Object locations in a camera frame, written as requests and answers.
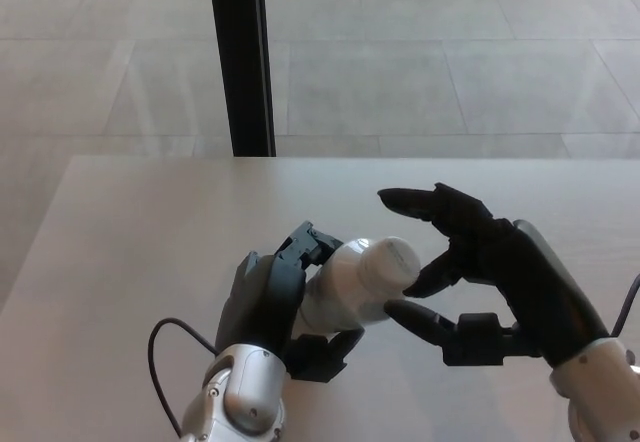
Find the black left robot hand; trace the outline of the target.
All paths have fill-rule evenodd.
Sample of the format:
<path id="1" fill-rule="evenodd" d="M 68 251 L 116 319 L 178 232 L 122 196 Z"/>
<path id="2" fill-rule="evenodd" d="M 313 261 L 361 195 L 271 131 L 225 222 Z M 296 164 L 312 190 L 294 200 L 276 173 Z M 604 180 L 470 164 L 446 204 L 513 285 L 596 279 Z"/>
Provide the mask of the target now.
<path id="1" fill-rule="evenodd" d="M 236 344 L 268 350 L 284 362 L 294 380 L 328 383 L 345 367 L 345 357 L 365 330 L 305 329 L 293 336 L 303 301 L 306 269 L 322 267 L 343 242 L 303 222 L 272 255 L 251 251 L 236 269 L 215 339 L 222 352 Z"/>

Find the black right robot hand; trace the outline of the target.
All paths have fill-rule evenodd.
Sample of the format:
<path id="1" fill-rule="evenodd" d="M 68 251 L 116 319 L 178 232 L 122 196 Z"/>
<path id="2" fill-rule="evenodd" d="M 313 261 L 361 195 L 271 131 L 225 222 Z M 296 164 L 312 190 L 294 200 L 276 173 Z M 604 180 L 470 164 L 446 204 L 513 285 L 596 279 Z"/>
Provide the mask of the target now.
<path id="1" fill-rule="evenodd" d="M 610 333 L 597 311 L 537 229 L 496 218 L 478 199 L 445 184 L 432 190 L 387 188 L 383 205 L 431 223 L 448 249 L 425 266 L 385 313 L 442 350 L 448 366 L 499 366 L 513 356 L 541 357 L 557 367 Z M 417 304 L 460 280 L 495 287 L 516 319 L 500 325 L 494 313 L 462 314 L 452 322 Z"/>

